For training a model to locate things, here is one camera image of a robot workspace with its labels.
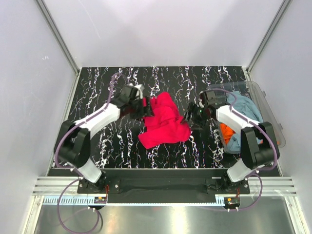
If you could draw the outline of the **grey blue t shirt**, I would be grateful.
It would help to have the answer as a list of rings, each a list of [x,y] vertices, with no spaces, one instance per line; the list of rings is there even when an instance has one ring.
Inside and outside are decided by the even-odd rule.
[[[263,122],[263,117],[254,104],[254,102],[248,97],[242,96],[239,91],[232,92],[236,96],[236,100],[233,95],[227,94],[227,102],[232,104],[234,102],[234,108],[245,115],[246,117],[258,121]],[[220,129],[223,135],[223,139],[225,142],[225,149],[227,153],[230,154],[239,154],[240,152],[240,135],[237,134],[233,129],[231,129],[228,125],[221,123]]]

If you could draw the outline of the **pink red t shirt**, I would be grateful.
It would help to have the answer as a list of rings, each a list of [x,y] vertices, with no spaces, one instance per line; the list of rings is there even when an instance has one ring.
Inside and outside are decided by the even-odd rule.
[[[139,141],[146,149],[154,148],[160,144],[175,144],[185,142],[190,138],[189,124],[181,123],[176,104],[167,92],[160,93],[151,99],[154,117],[145,117],[146,132],[138,136]]]

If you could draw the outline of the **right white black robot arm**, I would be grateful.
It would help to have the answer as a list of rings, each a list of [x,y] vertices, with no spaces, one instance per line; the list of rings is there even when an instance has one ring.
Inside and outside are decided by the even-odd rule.
[[[280,157],[278,144],[270,122],[252,119],[241,112],[236,104],[237,93],[221,88],[208,89],[200,93],[199,102],[190,102],[183,118],[194,127],[202,129],[209,120],[226,124],[240,140],[240,159],[210,188],[233,193],[244,180],[256,176],[260,171],[270,171]]]

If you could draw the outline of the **aluminium rail crossbar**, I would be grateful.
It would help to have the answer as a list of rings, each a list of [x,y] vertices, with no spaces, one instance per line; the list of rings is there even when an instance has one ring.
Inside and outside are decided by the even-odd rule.
[[[200,185],[192,178],[190,182],[186,179],[181,179],[179,182],[168,180],[166,184],[152,185],[151,181],[147,181],[147,186],[143,187],[143,183],[135,185],[135,189],[140,191],[198,191],[215,196],[243,196],[243,195],[258,195],[262,193],[263,196],[296,196],[296,190],[293,181],[289,177],[261,177],[252,176],[239,182],[237,185],[229,189],[213,188],[213,185],[219,180],[218,177],[212,177],[204,180],[204,184]],[[96,188],[94,184],[88,181],[75,177],[39,177],[36,181],[33,193],[39,195],[57,195],[60,194],[66,186],[65,194],[97,194],[102,196],[105,193],[120,194],[126,191],[126,187],[130,182],[122,182],[119,178],[112,178],[107,180],[105,188]]]

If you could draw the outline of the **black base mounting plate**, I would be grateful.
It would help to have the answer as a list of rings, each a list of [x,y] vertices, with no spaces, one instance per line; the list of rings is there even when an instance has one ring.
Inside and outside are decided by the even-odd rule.
[[[222,206],[223,196],[236,189],[226,169],[105,169],[96,188],[76,182],[67,195],[101,195],[108,192],[111,205]]]

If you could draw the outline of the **left orange connector block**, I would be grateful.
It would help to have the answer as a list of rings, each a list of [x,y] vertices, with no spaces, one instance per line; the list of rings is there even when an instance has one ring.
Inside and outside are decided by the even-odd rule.
[[[106,196],[95,196],[94,203],[95,204],[106,204],[107,203],[107,197]]]

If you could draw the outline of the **aluminium frame post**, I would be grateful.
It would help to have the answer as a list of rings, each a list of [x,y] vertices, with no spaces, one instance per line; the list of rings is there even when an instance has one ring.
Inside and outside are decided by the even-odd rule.
[[[50,31],[52,32],[57,44],[59,45],[63,55],[65,56],[68,64],[70,65],[71,69],[73,70],[74,74],[77,76],[79,74],[80,68],[77,66],[73,56],[71,55],[61,33],[45,3],[43,0],[34,0],[37,7],[39,8],[44,20],[46,21]]]
[[[267,29],[262,41],[260,42],[255,54],[253,55],[250,63],[246,67],[246,72],[249,75],[251,71],[253,70],[255,64],[257,63],[258,59],[260,58],[262,52],[266,48],[267,44],[269,43],[271,37],[273,36],[275,30],[277,29],[278,25],[282,21],[282,18],[286,14],[289,6],[291,5],[292,0],[283,0],[278,11],[276,12],[272,22],[269,25],[269,28]]]

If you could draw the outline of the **right aluminium frame post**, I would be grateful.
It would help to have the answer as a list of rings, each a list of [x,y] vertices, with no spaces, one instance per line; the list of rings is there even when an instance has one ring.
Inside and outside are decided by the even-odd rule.
[[[262,52],[266,48],[267,44],[269,43],[271,37],[273,36],[275,30],[277,29],[278,25],[282,21],[282,18],[286,14],[289,6],[291,5],[292,0],[283,0],[278,11],[276,12],[272,22],[269,25],[269,28],[267,29],[262,41],[260,42],[255,54],[253,55],[250,63],[246,67],[246,72],[249,75],[251,71],[253,70],[255,64],[257,63],[258,59],[260,58]]]

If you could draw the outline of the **right orange connector block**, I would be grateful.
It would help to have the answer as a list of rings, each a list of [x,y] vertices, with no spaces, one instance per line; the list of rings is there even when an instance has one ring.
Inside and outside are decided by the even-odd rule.
[[[229,197],[226,199],[228,205],[234,205],[234,204],[239,204],[240,203],[240,198],[239,197]]]

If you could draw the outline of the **clear plastic bin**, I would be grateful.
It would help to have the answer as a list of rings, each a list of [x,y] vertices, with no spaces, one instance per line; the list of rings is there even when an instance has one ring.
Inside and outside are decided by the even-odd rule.
[[[240,112],[252,120],[258,122],[269,122],[273,126],[275,138],[279,148],[286,145],[286,140],[282,134],[282,127],[277,123],[266,99],[265,93],[260,89],[259,85],[253,81],[238,81],[234,83],[212,84],[209,89],[224,89],[235,96],[223,91],[215,91],[215,95],[219,100],[233,103],[236,111]],[[228,154],[240,153],[240,137],[238,134],[231,133],[229,127],[221,127],[219,122],[215,123],[219,129],[219,135],[224,147],[224,151]]]

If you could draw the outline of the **left aluminium frame post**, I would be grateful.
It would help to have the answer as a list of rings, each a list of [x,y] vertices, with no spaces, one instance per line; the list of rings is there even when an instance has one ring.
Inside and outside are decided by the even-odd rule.
[[[63,55],[65,56],[68,64],[70,65],[71,69],[73,70],[74,74],[77,76],[79,74],[80,68],[77,66],[73,56],[71,55],[61,33],[45,3],[43,0],[34,0],[37,7],[39,8],[44,20],[46,21],[50,31],[52,32],[57,44],[59,45]]]

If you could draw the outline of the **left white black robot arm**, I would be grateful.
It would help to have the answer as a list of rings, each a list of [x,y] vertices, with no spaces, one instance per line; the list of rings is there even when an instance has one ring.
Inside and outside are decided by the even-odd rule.
[[[54,162],[66,162],[78,173],[94,193],[107,186],[106,175],[91,160],[91,139],[104,127],[125,115],[142,119],[154,115],[150,99],[143,95],[142,84],[125,85],[120,93],[109,95],[107,103],[90,115],[77,121],[62,123],[54,147]]]

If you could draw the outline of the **orange connector block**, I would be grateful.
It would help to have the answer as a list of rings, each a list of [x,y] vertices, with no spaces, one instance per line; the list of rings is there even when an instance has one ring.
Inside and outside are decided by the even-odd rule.
[[[95,204],[106,204],[107,203],[107,197],[106,196],[95,196],[94,203]]]
[[[228,205],[234,205],[234,204],[239,204],[240,203],[240,198],[239,197],[229,197],[226,199]]]

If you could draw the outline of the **orange t shirt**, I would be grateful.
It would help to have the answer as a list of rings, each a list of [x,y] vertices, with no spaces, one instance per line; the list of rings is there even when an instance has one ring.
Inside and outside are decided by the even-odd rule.
[[[273,125],[269,122],[226,121],[219,124],[220,137],[227,150],[233,152],[257,153],[269,150],[278,157],[280,140],[277,139]]]

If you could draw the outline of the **black marble pattern mat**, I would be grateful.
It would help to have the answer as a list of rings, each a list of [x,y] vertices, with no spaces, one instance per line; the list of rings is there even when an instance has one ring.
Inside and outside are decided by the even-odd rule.
[[[239,155],[225,152],[218,126],[185,119],[210,85],[238,105],[245,94],[240,67],[83,68],[69,112],[80,124],[95,111],[109,123],[88,135],[87,160],[98,168],[229,168]]]

